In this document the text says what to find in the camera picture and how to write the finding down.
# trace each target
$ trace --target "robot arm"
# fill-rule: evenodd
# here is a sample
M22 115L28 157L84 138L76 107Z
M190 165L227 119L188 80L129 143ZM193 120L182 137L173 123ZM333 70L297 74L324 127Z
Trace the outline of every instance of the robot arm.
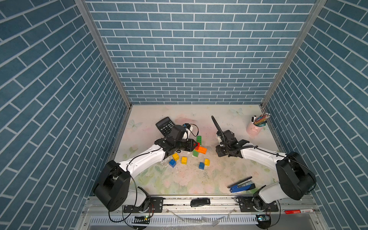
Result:
M154 145L141 154L120 163L111 160L100 173L92 192L109 211L116 210L122 204L146 210L150 195L141 187L137 190L129 189L130 179L175 151L193 151L198 143L188 138L192 130L189 124L175 125L169 136L156 140Z
M315 185L315 175L305 166L298 153L278 153L260 148L246 140L238 141L230 130L223 132L213 116L212 121L218 130L217 139L220 144L216 146L216 153L219 157L227 155L254 160L277 172L279 182L263 186L254 194L256 209L264 210L267 204L287 197L300 200L309 188Z

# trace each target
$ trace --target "metal frame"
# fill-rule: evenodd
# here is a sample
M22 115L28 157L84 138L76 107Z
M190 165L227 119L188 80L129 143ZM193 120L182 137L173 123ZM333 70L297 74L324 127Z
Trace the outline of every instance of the metal frame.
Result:
M303 43L303 41L304 41L305 37L307 36L309 30L312 28L313 23L316 21L317 16L321 12L321 10L322 10L323 6L325 5L326 1L327 0L316 0L316 2L314 3L311 11L309 12L308 18L303 23L303 26L301 27L300 32L298 33L298 36L296 37L290 51L286 55L286 58L285 58L284 62L281 64L281 67L280 67L278 73L276 74L275 79L273 80L273 82L272 82L270 88L268 89L265 97L262 99L262 102L261 102L262 107L265 107L267 105L267 103L270 100L273 92L276 90L278 84L280 83L280 81L284 77L284 74L285 74L287 68L289 68L289 65L291 64L292 60L294 59L297 51L299 50L299 47Z
M262 106L259 106L259 107L260 107L260 109L263 113L267 112L264 107L262 107ZM273 139L276 142L277 147L279 148L279 152L287 153L287 152L285 152L285 148L284 148L284 146L282 146L281 141L280 141L280 137L277 134L275 128L273 127L272 122L271 122L270 119L267 120L267 125L270 128L271 134L273 136Z
M121 139L123 137L123 133L124 133L125 127L127 126L128 119L129 119L129 116L130 116L130 113L131 112L132 112L132 106L129 107L127 109L127 111L125 112L125 114L124 114L123 122L121 123L121 126L119 128L119 132L117 133L117 136L115 138L114 145L113 145L113 147L111 149L111 152L110 152L109 157L107 158L107 162L115 159L116 152L117 152L117 150L119 148L119 145L120 145Z
M98 32L98 29L96 27L96 24L92 18L92 15L88 9L88 6L85 2L85 0L75 0L75 3L78 7L78 10L81 12L82 18L84 19L89 31L91 32L91 35L93 37L93 40L95 41L97 48L99 49L101 56L103 58L103 60L105 61L105 64L107 66L107 68L109 69L111 76L117 86L117 88L119 89L119 92L123 98L123 100L125 101L125 103L127 104L128 108L130 108L132 106L132 103L129 100L128 95L126 94L124 87L120 81L119 75L113 65L113 62L111 61L110 55L107 52L107 49L102 41L102 38L100 36L100 33Z
M121 217L112 218L115 221L119 221ZM135 216L130 216L126 220L127 224L132 224L135 222L135 226L147 226L147 224L137 223ZM182 227L182 226L202 226L202 225L244 225L244 224L258 224L256 215L254 214L242 214L236 215L210 215L210 216L199 216L199 215L182 215L180 218L178 216L167 216L161 213L155 213L153 217L150 218L149 227ZM92 216L90 226L126 226L124 222L114 223L107 216Z
M177 215L228 215L231 212L232 217L240 217L242 215L265 214L265 212L240 212L239 204L234 200L234 197L239 195L252 196L250 194L223 194L223 195L153 195L153 197L163 197L163 212L158 213L161 216L172 216L172 212ZM194 198L210 198L211 205L192 208L190 201ZM316 230L327 230L327 226L314 202L312 195L304 195L299 201L291 198L280 200L281 211L285 209L307 209L312 208L315 212L305 215L310 215ZM116 210L110 213L111 217L121 217L121 210ZM140 213L132 213L132 216L142 215ZM95 216L107 216L107 209L99 201L98 198L88 197L86 205L82 211L81 217L75 229L88 229L91 219Z

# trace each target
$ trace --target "blue stapler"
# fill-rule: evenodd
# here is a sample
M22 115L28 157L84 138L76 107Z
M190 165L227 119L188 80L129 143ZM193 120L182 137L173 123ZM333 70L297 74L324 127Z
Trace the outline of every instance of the blue stapler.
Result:
M250 180L252 177L247 177L241 181L236 182L235 184L232 184L228 186L230 189L230 192L241 192L241 191L247 191L255 188L255 184L252 183Z

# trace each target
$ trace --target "vent grille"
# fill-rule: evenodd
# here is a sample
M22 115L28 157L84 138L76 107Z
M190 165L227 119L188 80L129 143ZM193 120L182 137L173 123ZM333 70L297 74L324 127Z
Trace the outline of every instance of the vent grille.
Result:
M179 219L175 216L167 215L154 215L151 218L149 226L152 227L167 227L167 226L189 226L189 225L212 225L213 222L218 220L218 224L237 225L237 224L258 224L255 215L236 215L230 218L222 218L225 215L180 215L185 220ZM205 217L206 222L201 222L201 218ZM114 221L121 220L121 217L112 217ZM129 217L126 222L132 224L132 222L138 222L134 219L134 216ZM91 226L106 226L106 225L126 225L124 222L114 223L110 221L108 216L92 216L89 223ZM146 224L135 223L137 226L145 226Z

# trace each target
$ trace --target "white robot arm segment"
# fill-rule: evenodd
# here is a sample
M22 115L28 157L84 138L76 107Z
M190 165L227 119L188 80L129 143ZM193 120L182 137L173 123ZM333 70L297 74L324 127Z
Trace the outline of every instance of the white robot arm segment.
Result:
M254 145L252 143L248 143L245 146L254 146ZM263 165L269 167L270 169L273 169L273 170L277 171L276 170L277 161L282 160L286 156L286 154L285 153L273 152L273 151L270 151L268 149L264 149L264 148L260 148L260 147L258 147L258 148L259 149L256 149L256 148L242 149L240 152L241 152L241 155L243 156L243 158L256 161L260 164L263 164ZM279 156L275 156L275 155L267 153L267 152L278 154Z
M164 157L165 151L159 145L152 145L143 153L119 163L120 167L124 171L128 169L130 175L134 178L148 167L162 161Z

